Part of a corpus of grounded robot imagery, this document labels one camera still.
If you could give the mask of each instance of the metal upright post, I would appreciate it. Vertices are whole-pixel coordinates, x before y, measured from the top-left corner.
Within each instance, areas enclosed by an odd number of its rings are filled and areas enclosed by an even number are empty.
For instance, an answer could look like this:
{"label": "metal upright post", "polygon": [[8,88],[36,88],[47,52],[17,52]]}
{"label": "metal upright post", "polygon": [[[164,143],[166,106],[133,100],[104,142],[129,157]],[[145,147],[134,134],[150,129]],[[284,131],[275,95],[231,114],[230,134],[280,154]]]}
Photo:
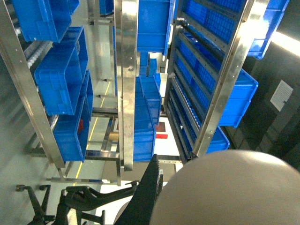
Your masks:
{"label": "metal upright post", "polygon": [[4,0],[0,0],[0,21],[0,53],[9,74],[49,162],[58,169],[65,168]]}
{"label": "metal upright post", "polygon": [[114,1],[120,155],[133,169],[138,0]]}

